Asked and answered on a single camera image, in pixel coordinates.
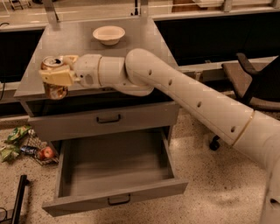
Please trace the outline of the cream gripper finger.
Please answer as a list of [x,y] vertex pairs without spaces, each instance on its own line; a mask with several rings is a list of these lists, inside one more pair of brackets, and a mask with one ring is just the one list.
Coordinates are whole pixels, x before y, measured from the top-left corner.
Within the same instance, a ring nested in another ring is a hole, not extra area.
[[71,87],[75,82],[80,80],[75,72],[70,69],[63,69],[59,71],[40,70],[39,74],[43,82],[56,86]]
[[62,66],[61,68],[69,67],[71,70],[74,69],[74,63],[79,58],[78,55],[64,55],[61,56]]

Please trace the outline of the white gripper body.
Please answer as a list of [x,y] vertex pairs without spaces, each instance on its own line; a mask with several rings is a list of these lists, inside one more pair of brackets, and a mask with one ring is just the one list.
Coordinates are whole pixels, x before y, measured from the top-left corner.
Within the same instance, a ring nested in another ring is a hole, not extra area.
[[79,83],[85,88],[100,88],[99,64],[100,54],[85,54],[74,63],[73,70],[80,79]]

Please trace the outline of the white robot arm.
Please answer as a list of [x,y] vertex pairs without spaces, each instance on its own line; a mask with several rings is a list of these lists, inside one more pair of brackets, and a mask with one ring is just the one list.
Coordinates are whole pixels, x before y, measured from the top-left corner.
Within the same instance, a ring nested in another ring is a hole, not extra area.
[[257,162],[267,172],[259,224],[280,224],[280,122],[184,75],[153,53],[136,48],[125,57],[100,54],[48,56],[38,73],[45,84],[113,88],[146,96],[155,88]]

